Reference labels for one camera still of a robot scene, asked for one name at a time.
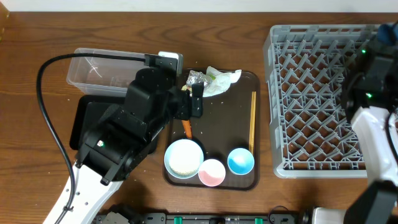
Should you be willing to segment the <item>light blue rice bowl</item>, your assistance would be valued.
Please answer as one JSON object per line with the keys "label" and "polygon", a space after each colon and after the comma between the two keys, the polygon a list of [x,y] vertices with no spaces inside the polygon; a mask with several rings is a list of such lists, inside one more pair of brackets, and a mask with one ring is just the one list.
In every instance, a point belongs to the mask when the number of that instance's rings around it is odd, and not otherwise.
{"label": "light blue rice bowl", "polygon": [[190,139],[179,139],[173,142],[164,154],[166,171],[178,179],[189,179],[195,176],[203,161],[202,148]]}

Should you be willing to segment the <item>small blue bowl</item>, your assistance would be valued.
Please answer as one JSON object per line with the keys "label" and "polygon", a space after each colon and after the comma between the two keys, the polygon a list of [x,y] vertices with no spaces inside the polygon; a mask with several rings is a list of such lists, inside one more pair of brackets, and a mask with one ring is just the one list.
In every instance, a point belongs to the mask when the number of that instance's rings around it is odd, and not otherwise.
{"label": "small blue bowl", "polygon": [[254,168],[254,156],[248,149],[236,148],[229,153],[227,165],[233,174],[247,175]]}

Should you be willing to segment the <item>pink cup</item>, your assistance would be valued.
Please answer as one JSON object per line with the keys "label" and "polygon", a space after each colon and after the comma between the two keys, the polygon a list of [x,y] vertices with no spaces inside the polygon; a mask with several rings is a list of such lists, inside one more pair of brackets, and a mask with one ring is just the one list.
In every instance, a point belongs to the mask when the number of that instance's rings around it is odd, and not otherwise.
{"label": "pink cup", "polygon": [[204,185],[216,187],[224,181],[226,169],[219,160],[207,159],[201,164],[198,176]]}

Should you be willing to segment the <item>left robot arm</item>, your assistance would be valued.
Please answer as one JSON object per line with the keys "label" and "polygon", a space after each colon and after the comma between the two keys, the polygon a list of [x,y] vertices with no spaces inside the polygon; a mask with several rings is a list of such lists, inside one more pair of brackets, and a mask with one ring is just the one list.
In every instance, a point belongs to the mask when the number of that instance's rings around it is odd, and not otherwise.
{"label": "left robot arm", "polygon": [[84,134],[72,176],[45,222],[90,223],[171,120],[203,114],[203,90],[203,83],[182,90],[175,75],[158,68],[139,70],[124,103],[109,105]]}

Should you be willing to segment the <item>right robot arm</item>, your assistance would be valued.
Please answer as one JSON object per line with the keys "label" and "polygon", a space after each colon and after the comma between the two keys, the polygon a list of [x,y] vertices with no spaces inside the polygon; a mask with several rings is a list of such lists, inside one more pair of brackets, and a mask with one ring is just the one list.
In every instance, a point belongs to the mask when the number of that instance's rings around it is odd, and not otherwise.
{"label": "right robot arm", "polygon": [[341,104],[358,138],[367,189],[346,210],[317,207],[309,223],[397,223],[397,24],[379,26],[342,85]]}

